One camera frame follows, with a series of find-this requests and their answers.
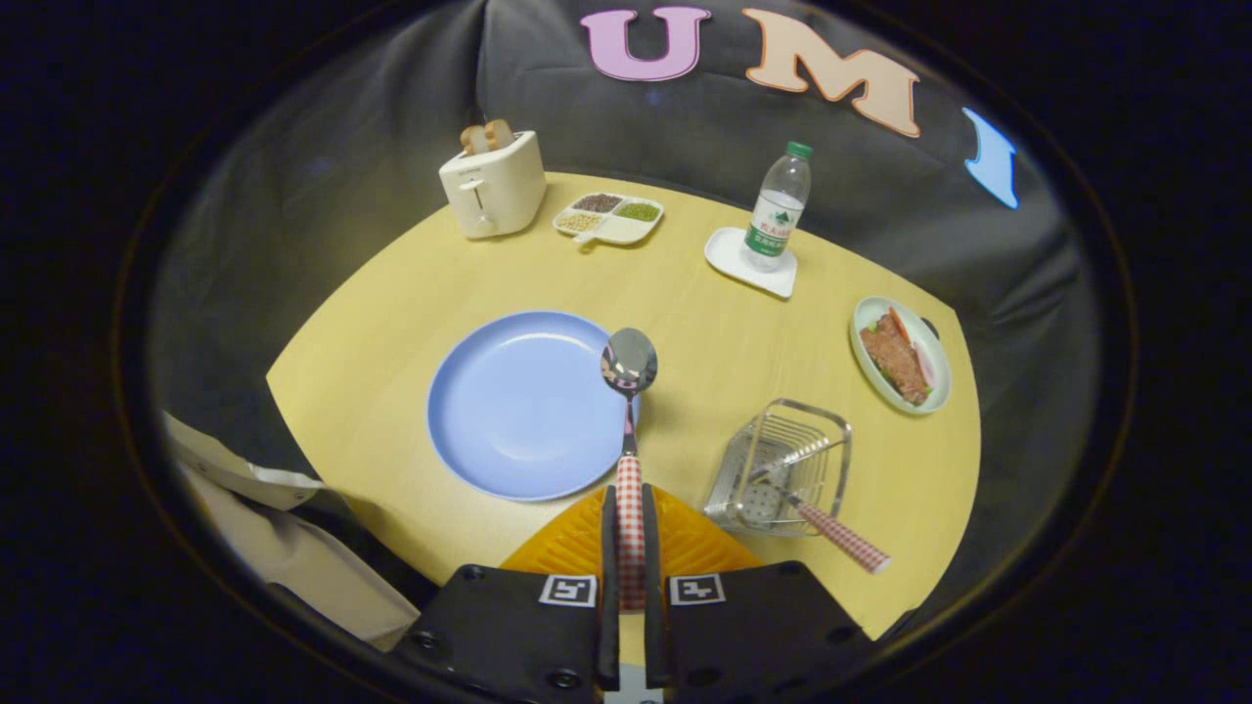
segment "plastic bottle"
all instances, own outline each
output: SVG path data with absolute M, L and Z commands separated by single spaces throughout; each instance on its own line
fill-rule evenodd
M 811 148 L 789 142 L 786 154 L 765 174 L 742 247 L 744 261 L 756 271 L 772 272 L 779 267 L 791 230 L 800 222 L 813 182 L 809 157 Z

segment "wire basket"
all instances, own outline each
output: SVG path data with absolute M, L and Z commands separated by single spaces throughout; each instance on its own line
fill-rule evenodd
M 818 535 L 777 489 L 747 477 L 767 470 L 774 485 L 829 505 L 834 517 L 848 482 L 851 441 L 851 426 L 835 413 L 789 398 L 772 401 L 726 446 L 705 515 L 739 532 Z

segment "toaster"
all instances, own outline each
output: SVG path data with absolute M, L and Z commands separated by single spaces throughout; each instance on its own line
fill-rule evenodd
M 510 234 L 531 224 L 547 190 L 535 132 L 482 154 L 462 150 L 439 167 L 439 179 L 461 232 L 470 239 Z

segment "meat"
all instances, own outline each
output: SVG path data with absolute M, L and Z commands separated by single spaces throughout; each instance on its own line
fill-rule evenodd
M 905 401 L 920 406 L 926 400 L 926 380 L 913 347 L 904 341 L 890 314 L 878 319 L 876 329 L 860 331 L 861 343 L 886 381 Z

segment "metal spoon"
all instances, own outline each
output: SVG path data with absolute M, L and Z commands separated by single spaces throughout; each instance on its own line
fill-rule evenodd
M 626 427 L 622 453 L 617 458 L 617 571 L 621 609 L 644 608 L 647 599 L 644 577 L 644 479 L 635 438 L 631 403 L 656 381 L 656 348 L 646 334 L 622 328 L 608 338 L 600 356 L 600 376 L 610 388 L 626 397 Z

